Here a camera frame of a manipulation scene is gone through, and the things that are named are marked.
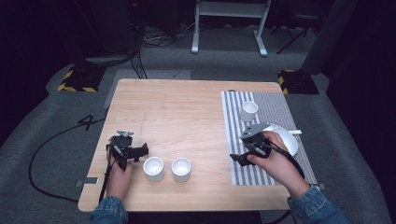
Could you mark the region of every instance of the hand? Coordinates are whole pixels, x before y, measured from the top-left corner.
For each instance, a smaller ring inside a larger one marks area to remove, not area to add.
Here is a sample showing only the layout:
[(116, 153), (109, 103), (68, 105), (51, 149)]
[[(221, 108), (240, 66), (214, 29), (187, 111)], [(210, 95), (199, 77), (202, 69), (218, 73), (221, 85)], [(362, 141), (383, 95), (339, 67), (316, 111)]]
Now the hand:
[(106, 196), (114, 196), (123, 200), (131, 185), (132, 170), (133, 168), (130, 162), (127, 162), (125, 172), (119, 167), (117, 162), (114, 162), (107, 183)]
[[(278, 147), (288, 150), (279, 134), (269, 131), (262, 133)], [(275, 150), (272, 150), (267, 159), (254, 155), (248, 155), (247, 159), (264, 169), (277, 182), (283, 184), (288, 189), (292, 198), (303, 195), (310, 188), (310, 185), (300, 176), (294, 165), (285, 156)]]

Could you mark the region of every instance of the white cup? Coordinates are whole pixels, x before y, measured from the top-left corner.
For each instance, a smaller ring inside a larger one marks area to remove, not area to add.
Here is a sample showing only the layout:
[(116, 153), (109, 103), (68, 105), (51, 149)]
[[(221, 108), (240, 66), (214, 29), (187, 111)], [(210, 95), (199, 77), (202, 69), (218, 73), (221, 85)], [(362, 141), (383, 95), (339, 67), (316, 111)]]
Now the white cup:
[(185, 158), (177, 158), (172, 162), (173, 177), (177, 182), (186, 182), (190, 178), (191, 163)]
[(146, 177), (152, 182), (158, 182), (163, 179), (165, 171), (163, 169), (163, 160), (158, 157), (150, 157), (143, 164)]
[(259, 107), (251, 101), (246, 101), (243, 103), (239, 117), (244, 122), (251, 122), (256, 118), (256, 113)]

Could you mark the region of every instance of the metal stand leg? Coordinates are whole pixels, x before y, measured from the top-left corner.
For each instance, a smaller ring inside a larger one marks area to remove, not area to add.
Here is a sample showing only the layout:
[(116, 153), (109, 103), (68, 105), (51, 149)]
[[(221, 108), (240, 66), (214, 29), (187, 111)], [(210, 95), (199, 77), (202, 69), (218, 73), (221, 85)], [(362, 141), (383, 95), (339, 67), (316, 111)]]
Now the metal stand leg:
[(271, 5), (271, 0), (267, 0), (265, 3), (264, 11), (262, 12), (262, 19), (260, 20), (259, 30), (253, 31), (254, 37), (256, 38), (257, 46), (259, 47), (260, 50), (260, 55), (262, 57), (266, 57), (268, 55), (267, 50), (265, 49), (265, 46), (262, 43), (262, 29), (264, 27), (265, 20), (267, 19), (270, 5)]
[(198, 44), (199, 44), (199, 4), (200, 1), (197, 1), (195, 7), (195, 31), (194, 36), (192, 38), (192, 48), (191, 53), (198, 53)]

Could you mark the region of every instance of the gray carpet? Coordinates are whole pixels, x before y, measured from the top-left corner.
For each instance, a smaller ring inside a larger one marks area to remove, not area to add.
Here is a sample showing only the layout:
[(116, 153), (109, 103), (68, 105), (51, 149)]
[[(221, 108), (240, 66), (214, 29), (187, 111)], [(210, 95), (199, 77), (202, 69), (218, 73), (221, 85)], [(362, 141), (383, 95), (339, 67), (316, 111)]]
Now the gray carpet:
[[(180, 78), (277, 81), (279, 70), (301, 67), (315, 39), (309, 33), (276, 55), (290, 37), (285, 30), (270, 35), (264, 29), (263, 41), (269, 55), (263, 58), (252, 30), (201, 32), (198, 54), (191, 54), (190, 35), (166, 48), (143, 48), (142, 63), (148, 78), (169, 78), (175, 71), (184, 71), (186, 76)], [(0, 150), (0, 223), (89, 222), (90, 214), (80, 212), (76, 203), (33, 189), (28, 178), (29, 162), (41, 144), (78, 125), (80, 119), (88, 115), (93, 115), (94, 120), (103, 119), (117, 78), (136, 74), (130, 63), (124, 63), (107, 68), (97, 93), (56, 91), (70, 66), (54, 74), (46, 87), (49, 97), (20, 123)], [(285, 97), (297, 128), (303, 131), (301, 138), (316, 178), (327, 186), (323, 193), (352, 223), (391, 223), (378, 182), (325, 94), (328, 79), (323, 75), (313, 79), (319, 95)], [(79, 127), (49, 141), (33, 163), (35, 183), (50, 193), (77, 200), (81, 189), (74, 184), (88, 173), (102, 127), (103, 122), (97, 122), (88, 131)], [(262, 212), (262, 221), (272, 221), (281, 214)]]

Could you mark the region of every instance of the sleeve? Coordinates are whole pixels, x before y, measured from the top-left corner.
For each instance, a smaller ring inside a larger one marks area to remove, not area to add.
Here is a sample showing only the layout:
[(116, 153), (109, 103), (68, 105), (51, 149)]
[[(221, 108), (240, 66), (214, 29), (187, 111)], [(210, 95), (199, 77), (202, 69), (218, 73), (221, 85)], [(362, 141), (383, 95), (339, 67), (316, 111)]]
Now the sleeve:
[(113, 196), (105, 197), (91, 214), (91, 224), (122, 224), (125, 220), (125, 209), (122, 201)]
[(291, 212), (303, 223), (349, 223), (344, 213), (313, 185), (302, 196), (288, 198)]

